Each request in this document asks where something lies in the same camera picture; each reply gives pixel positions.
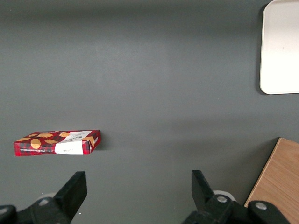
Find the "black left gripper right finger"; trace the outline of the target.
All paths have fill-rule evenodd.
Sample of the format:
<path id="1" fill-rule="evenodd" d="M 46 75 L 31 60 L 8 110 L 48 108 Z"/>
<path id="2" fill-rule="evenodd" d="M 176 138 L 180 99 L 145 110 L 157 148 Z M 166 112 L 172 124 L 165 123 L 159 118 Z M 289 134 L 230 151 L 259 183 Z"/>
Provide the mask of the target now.
<path id="1" fill-rule="evenodd" d="M 197 210 L 184 224 L 288 224 L 273 204 L 252 201 L 244 207 L 224 194 L 216 194 L 200 170 L 192 171 L 192 198 Z"/>

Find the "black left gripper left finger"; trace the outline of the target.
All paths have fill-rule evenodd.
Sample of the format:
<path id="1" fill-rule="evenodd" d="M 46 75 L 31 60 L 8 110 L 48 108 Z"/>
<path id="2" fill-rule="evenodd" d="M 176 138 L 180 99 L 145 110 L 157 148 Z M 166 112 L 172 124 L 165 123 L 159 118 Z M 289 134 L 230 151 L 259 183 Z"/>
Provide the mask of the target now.
<path id="1" fill-rule="evenodd" d="M 70 224 L 87 196 L 86 174 L 76 172 L 54 195 L 42 197 L 17 211 L 13 205 L 0 207 L 2 224 Z"/>

